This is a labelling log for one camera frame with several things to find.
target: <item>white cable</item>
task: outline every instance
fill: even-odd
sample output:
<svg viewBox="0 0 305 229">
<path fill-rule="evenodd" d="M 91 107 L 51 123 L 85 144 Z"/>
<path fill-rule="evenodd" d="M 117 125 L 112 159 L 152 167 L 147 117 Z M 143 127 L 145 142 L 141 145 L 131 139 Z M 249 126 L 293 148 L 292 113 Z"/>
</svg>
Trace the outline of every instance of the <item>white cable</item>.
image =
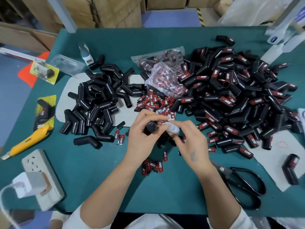
<svg viewBox="0 0 305 229">
<path fill-rule="evenodd" d="M 2 195 L 4 193 L 4 191 L 10 187 L 22 187 L 24 184 L 23 182 L 16 182 L 14 184 L 9 184 L 6 187 L 4 187 L 1 191 L 0 191 L 0 209 L 3 212 L 4 216 L 10 221 L 10 223 L 15 227 L 15 229 L 21 229 L 21 227 L 19 227 L 18 223 L 15 222 L 15 220 L 10 216 L 9 212 L 7 212 L 4 208 L 3 205 L 3 201 L 2 201 Z"/>
</svg>

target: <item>clear plastic tray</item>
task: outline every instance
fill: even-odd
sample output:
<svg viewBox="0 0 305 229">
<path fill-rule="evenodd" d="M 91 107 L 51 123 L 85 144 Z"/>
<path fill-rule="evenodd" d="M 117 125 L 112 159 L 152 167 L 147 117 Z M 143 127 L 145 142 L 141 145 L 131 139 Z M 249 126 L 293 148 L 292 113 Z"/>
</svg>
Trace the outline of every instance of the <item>clear plastic tray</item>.
<svg viewBox="0 0 305 229">
<path fill-rule="evenodd" d="M 86 64 L 82 62 L 76 61 L 64 55 L 56 55 L 51 59 L 49 64 L 72 77 L 78 73 L 81 73 L 86 66 Z"/>
</svg>

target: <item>white plastic sack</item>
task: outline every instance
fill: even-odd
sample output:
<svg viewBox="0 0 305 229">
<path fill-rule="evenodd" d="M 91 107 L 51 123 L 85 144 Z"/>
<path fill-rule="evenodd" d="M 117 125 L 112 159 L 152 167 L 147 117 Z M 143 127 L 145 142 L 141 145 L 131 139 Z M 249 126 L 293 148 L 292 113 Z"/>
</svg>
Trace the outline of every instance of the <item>white plastic sack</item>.
<svg viewBox="0 0 305 229">
<path fill-rule="evenodd" d="M 218 26 L 258 26 L 285 9 L 292 0 L 234 0 Z"/>
</svg>

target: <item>scissors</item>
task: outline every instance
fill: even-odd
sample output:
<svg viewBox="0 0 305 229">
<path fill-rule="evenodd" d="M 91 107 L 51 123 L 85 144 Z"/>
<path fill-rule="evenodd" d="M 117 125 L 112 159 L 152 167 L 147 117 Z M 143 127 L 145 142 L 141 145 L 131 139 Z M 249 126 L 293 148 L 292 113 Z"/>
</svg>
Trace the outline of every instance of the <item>scissors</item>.
<svg viewBox="0 0 305 229">
<path fill-rule="evenodd" d="M 266 186 L 265 186 L 265 183 L 263 182 L 263 180 L 261 179 L 261 177 L 257 175 L 257 173 L 253 172 L 252 170 L 245 169 L 245 168 L 230 167 L 229 169 L 227 169 L 215 162 L 212 162 L 212 164 L 216 167 L 218 172 L 222 174 L 222 179 L 223 179 L 224 183 L 226 184 L 228 189 L 231 191 L 231 193 L 235 197 L 235 199 L 238 201 L 238 203 L 244 209 L 257 210 L 258 208 L 261 207 L 262 202 L 261 202 L 261 199 L 259 198 L 259 196 L 263 196 L 266 193 Z M 252 186 L 250 186 L 250 184 L 247 183 L 247 181 L 244 180 L 237 172 L 246 172 L 246 173 L 251 174 L 255 179 L 258 180 L 259 190 L 257 191 Z M 239 182 L 236 182 L 233 179 L 231 179 L 230 175 L 231 175 L 231 177 L 232 176 L 236 177 Z M 248 205 L 245 205 L 242 202 L 240 202 L 238 200 L 238 198 L 235 196 L 235 194 L 233 193 L 230 185 L 233 185 L 233 186 L 237 187 L 238 189 L 242 190 L 243 192 L 245 192 L 246 194 L 248 194 L 252 198 L 253 204 L 251 206 L 248 206 Z"/>
</svg>

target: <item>white paper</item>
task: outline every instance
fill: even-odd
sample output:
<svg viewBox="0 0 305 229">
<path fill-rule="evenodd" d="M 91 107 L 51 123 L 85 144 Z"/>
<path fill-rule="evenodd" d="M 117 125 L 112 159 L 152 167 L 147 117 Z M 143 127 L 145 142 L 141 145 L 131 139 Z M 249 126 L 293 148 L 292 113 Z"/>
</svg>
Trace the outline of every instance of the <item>white paper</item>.
<svg viewBox="0 0 305 229">
<path fill-rule="evenodd" d="M 260 146 L 254 149 L 249 148 L 247 143 L 244 145 L 254 154 L 255 159 L 261 163 L 281 191 L 284 192 L 290 186 L 282 170 L 282 165 L 289 154 L 296 154 L 300 157 L 299 163 L 295 167 L 296 176 L 300 178 L 305 173 L 305 150 L 288 130 L 273 135 L 271 150 L 262 149 L 261 141 L 258 141 L 258 144 Z"/>
<path fill-rule="evenodd" d="M 63 92 L 60 96 L 58 104 L 56 106 L 55 116 L 60 122 L 65 122 L 65 115 L 64 111 L 66 109 L 72 110 L 76 104 L 75 100 L 68 97 L 69 92 L 78 93 L 78 85 L 79 83 L 86 82 L 90 80 L 90 78 L 86 75 L 86 73 L 79 73 L 74 77 L 71 77 L 66 86 L 63 89 Z M 140 75 L 130 75 L 129 76 L 129 83 L 130 84 L 142 84 L 144 83 L 143 78 Z M 139 112 L 135 112 L 135 107 L 137 105 L 137 100 L 139 97 L 130 97 L 132 102 L 132 107 L 127 108 L 123 99 L 119 98 L 119 102 L 116 104 L 120 111 L 112 116 L 113 125 L 116 126 L 122 121 L 125 121 L 124 127 L 130 127 L 135 118 L 139 114 Z"/>
</svg>

